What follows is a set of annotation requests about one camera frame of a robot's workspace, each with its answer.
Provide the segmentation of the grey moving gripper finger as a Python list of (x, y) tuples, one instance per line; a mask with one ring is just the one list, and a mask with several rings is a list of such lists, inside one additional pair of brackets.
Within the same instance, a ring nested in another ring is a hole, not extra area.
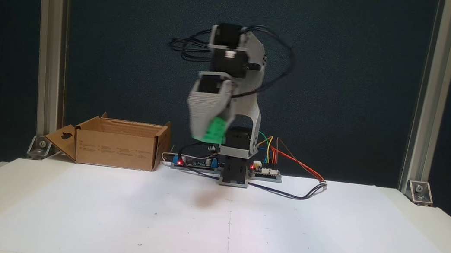
[(224, 121), (231, 122), (234, 119), (235, 110), (233, 102), (233, 92), (236, 88), (233, 80), (225, 80), (222, 83), (222, 101), (218, 117)]

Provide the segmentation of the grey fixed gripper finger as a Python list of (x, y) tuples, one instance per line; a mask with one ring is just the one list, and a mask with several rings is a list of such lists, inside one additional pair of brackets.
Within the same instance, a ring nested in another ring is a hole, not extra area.
[(218, 117), (222, 94), (190, 92), (188, 96), (191, 137), (199, 140), (224, 142), (226, 122)]

